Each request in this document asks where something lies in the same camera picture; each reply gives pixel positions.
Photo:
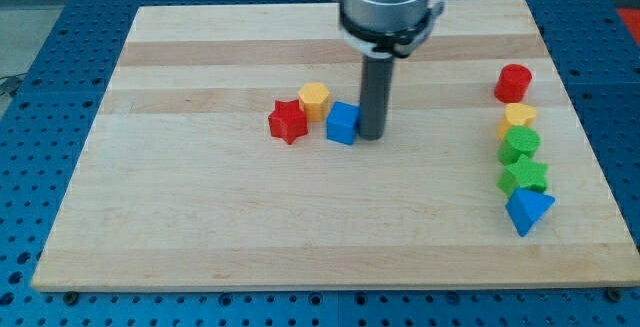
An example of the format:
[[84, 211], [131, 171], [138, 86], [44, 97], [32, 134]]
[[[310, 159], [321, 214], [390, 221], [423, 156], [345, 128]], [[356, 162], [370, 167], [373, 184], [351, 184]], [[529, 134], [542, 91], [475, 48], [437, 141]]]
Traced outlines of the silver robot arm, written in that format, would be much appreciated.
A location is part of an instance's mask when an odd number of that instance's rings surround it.
[[431, 35], [444, 10], [431, 0], [334, 0], [345, 41], [372, 59], [404, 59]]

